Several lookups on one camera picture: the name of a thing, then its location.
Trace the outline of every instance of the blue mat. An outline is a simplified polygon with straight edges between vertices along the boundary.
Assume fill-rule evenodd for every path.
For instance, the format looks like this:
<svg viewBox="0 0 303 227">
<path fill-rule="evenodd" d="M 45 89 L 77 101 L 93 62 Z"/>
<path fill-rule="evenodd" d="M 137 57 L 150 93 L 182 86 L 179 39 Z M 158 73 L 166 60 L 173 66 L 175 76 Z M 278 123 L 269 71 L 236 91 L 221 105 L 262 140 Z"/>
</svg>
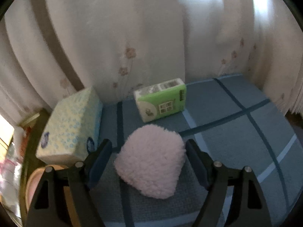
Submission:
<svg viewBox="0 0 303 227">
<path fill-rule="evenodd" d="M 303 186 L 303 149 L 292 127 L 275 105 L 242 75 L 187 85 L 186 109 L 150 122 L 192 138 L 202 151 L 227 167 L 249 165 L 258 177 L 272 224 L 278 226 L 292 209 Z M 143 126 L 134 100 L 103 108 L 99 142 L 110 139 L 114 154 L 99 184 L 90 192 L 107 227 L 191 226 L 206 198 L 188 161 L 176 193 L 152 199 L 119 180 L 113 161 L 127 137 Z M 228 188 L 218 226 L 231 203 Z"/>
</svg>

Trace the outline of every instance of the dark blue stripe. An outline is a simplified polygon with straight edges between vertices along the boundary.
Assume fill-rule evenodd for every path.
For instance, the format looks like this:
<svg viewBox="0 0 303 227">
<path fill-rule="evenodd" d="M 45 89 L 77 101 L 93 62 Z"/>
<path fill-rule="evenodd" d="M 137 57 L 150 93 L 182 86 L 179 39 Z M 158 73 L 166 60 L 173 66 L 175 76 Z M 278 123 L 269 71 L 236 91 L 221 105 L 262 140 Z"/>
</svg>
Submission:
<svg viewBox="0 0 303 227">
<path fill-rule="evenodd" d="M 118 147 L 113 148 L 113 153 L 119 153 L 119 152 L 120 152 L 120 150 Z"/>
<path fill-rule="evenodd" d="M 219 79 L 214 78 L 214 80 L 221 86 L 222 89 L 224 89 L 224 91 L 238 105 L 239 108 L 241 108 L 243 111 L 246 110 L 245 107 L 237 100 L 237 98 L 229 91 L 228 88 L 225 87 L 225 85 Z M 284 179 L 281 167 L 280 167 L 279 162 L 278 162 L 278 160 L 276 158 L 276 155 L 275 155 L 272 147 L 270 146 L 268 140 L 266 139 L 265 135 L 261 131 L 260 127 L 258 126 L 258 124 L 255 122 L 255 120 L 251 116 L 250 112 L 248 112 L 246 115 L 247 115 L 249 121 L 251 122 L 251 124 L 254 126 L 255 130 L 258 133 L 258 135 L 261 137 L 264 145 L 266 146 L 267 151 L 269 152 L 270 157 L 272 158 L 272 161 L 274 162 L 274 164 L 275 164 L 275 166 L 277 168 L 278 175 L 279 175 L 279 178 L 280 178 L 280 181 L 281 181 L 281 185 L 282 185 L 282 190 L 283 190 L 284 198 L 285 198 L 286 208 L 289 209 L 289 199 L 288 199 L 288 195 L 287 195 L 286 183 L 285 183 L 285 179 Z"/>
<path fill-rule="evenodd" d="M 124 130 L 123 130 L 123 106 L 122 102 L 117 103 L 117 149 L 119 152 L 124 144 Z M 129 199 L 128 185 L 120 179 L 120 194 L 124 222 L 126 227 L 134 227 L 134 220 L 131 213 L 131 203 Z"/>
<path fill-rule="evenodd" d="M 216 126 L 219 126 L 219 125 L 223 125 L 227 122 L 230 122 L 232 120 L 235 120 L 243 115 L 246 115 L 260 107 L 263 107 L 264 105 L 268 104 L 270 102 L 269 99 L 266 99 L 266 100 L 263 100 L 261 101 L 260 103 L 258 104 L 255 104 L 243 111 L 239 111 L 237 113 L 234 113 L 234 114 L 231 114 L 227 117 L 224 117 L 222 119 L 219 119 L 219 120 L 216 120 L 216 121 L 213 121 L 213 122 L 210 122 L 210 123 L 207 123 L 205 125 L 201 125 L 201 126 L 197 126 L 195 128 L 192 128 L 192 129 L 188 129 L 188 130 L 185 130 L 185 131 L 181 131 L 179 132 L 179 135 L 181 137 L 186 137 L 186 136 L 189 136 L 189 135 L 194 135 L 194 134 L 197 134 L 199 132 L 202 132 L 202 131 L 205 131 L 205 130 L 208 130 L 208 129 L 211 129 L 211 128 L 214 128 Z"/>
<path fill-rule="evenodd" d="M 122 102 L 117 103 L 117 150 L 120 152 L 124 144 L 123 108 Z"/>
<path fill-rule="evenodd" d="M 289 207 L 289 209 L 287 210 L 287 212 L 285 213 L 285 215 L 283 216 L 283 219 L 285 220 L 287 218 L 288 215 L 301 215 L 302 212 L 302 199 L 300 199 L 300 201 L 298 202 L 298 204 L 296 205 L 297 201 L 299 200 L 299 197 L 301 196 L 301 194 L 303 193 L 303 186 L 301 187 L 301 189 L 299 190 L 297 196 L 295 197 L 294 201 L 292 202 L 291 206 Z"/>
<path fill-rule="evenodd" d="M 225 85 L 219 79 L 214 78 L 214 81 L 216 81 L 221 86 L 221 88 L 224 89 L 224 91 L 238 105 L 239 108 L 245 110 L 245 107 L 237 100 L 237 98 L 229 91 L 228 88 L 225 87 Z"/>
<path fill-rule="evenodd" d="M 278 175 L 279 175 L 279 178 L 280 178 L 280 181 L 281 181 L 281 185 L 282 185 L 282 190 L 283 190 L 283 193 L 284 193 L 286 208 L 287 208 L 287 211 L 288 211 L 288 209 L 289 209 L 289 199 L 288 199 L 288 194 L 287 194 L 287 189 L 286 189 L 286 183 L 285 183 L 285 179 L 284 179 L 281 167 L 280 167 L 279 162 L 278 162 L 278 160 L 276 158 L 276 155 L 275 155 L 272 147 L 270 146 L 268 140 L 266 139 L 265 135 L 261 131 L 260 127 L 257 125 L 257 123 L 255 122 L 255 120 L 251 116 L 251 114 L 248 114 L 247 117 L 248 117 L 249 121 L 251 122 L 251 124 L 256 129 L 256 131 L 258 132 L 259 136 L 261 137 L 263 143 L 265 144 L 265 146 L 266 146 L 266 148 L 267 148 L 267 150 L 269 152 L 270 157 L 272 158 L 272 161 L 274 162 L 274 164 L 276 166 L 276 169 L 278 171 Z"/>
</svg>

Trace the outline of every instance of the metal screw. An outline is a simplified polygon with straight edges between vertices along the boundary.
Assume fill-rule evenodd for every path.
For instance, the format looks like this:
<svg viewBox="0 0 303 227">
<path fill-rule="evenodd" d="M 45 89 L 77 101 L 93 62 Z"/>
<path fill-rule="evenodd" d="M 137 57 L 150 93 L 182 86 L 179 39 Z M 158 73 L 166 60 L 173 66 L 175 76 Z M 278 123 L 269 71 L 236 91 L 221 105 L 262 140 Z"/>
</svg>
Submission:
<svg viewBox="0 0 303 227">
<path fill-rule="evenodd" d="M 84 163 L 82 162 L 82 161 L 78 161 L 76 164 L 75 164 L 75 166 L 77 167 L 77 168 L 80 168 L 80 167 L 82 167 L 84 165 Z"/>
<path fill-rule="evenodd" d="M 222 163 L 221 163 L 220 161 L 217 161 L 217 160 L 216 160 L 216 161 L 214 162 L 214 166 L 215 166 L 215 167 L 221 167 L 221 166 L 222 166 Z"/>
<path fill-rule="evenodd" d="M 250 166 L 245 166 L 244 170 L 247 172 L 247 173 L 250 173 L 252 171 L 251 167 Z"/>
<path fill-rule="evenodd" d="M 51 166 L 45 168 L 45 172 L 50 173 L 53 170 Z"/>
</svg>

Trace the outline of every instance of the logo on tissue box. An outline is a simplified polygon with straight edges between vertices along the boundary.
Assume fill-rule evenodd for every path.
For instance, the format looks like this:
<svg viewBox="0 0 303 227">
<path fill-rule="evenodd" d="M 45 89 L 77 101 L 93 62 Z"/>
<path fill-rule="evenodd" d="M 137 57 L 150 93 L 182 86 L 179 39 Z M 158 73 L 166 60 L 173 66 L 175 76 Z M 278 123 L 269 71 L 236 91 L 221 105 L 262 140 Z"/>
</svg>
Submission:
<svg viewBox="0 0 303 227">
<path fill-rule="evenodd" d="M 86 149 L 87 149 L 87 153 L 89 154 L 95 151 L 94 141 L 91 137 L 87 138 Z"/>
<path fill-rule="evenodd" d="M 43 138 L 41 140 L 41 148 L 46 148 L 46 146 L 48 144 L 48 137 L 49 137 L 49 132 L 45 132 L 43 134 Z"/>
</svg>

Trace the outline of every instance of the beige bowl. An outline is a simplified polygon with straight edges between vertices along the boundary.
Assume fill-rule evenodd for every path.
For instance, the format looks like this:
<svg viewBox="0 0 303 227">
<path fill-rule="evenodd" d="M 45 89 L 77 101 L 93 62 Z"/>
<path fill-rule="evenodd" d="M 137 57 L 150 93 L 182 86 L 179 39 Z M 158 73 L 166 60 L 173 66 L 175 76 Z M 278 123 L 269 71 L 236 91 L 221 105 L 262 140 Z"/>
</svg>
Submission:
<svg viewBox="0 0 303 227">
<path fill-rule="evenodd" d="M 48 165 L 48 166 L 52 166 L 56 171 L 68 168 L 67 166 L 59 166 L 59 165 Z M 25 205 L 26 205 L 27 211 L 31 205 L 31 201 L 33 199 L 33 196 L 34 196 L 34 193 L 38 186 L 38 183 L 44 173 L 44 170 L 45 170 L 45 167 L 37 168 L 28 179 L 28 182 L 26 185 L 26 191 L 25 191 Z M 63 190 L 64 190 L 66 206 L 67 206 L 67 210 L 69 212 L 69 217 L 71 219 L 72 226 L 80 227 L 78 215 L 77 215 L 74 203 L 73 203 L 73 199 L 72 199 L 72 195 L 69 190 L 69 187 L 64 186 Z"/>
<path fill-rule="evenodd" d="M 49 165 L 49 166 L 52 166 L 56 171 L 67 168 L 66 166 L 59 166 L 59 165 Z M 31 200 L 33 199 L 34 193 L 44 173 L 44 170 L 45 167 L 37 168 L 28 179 L 26 190 L 25 190 L 25 205 L 27 211 L 29 210 L 29 206 L 31 205 Z"/>
</svg>

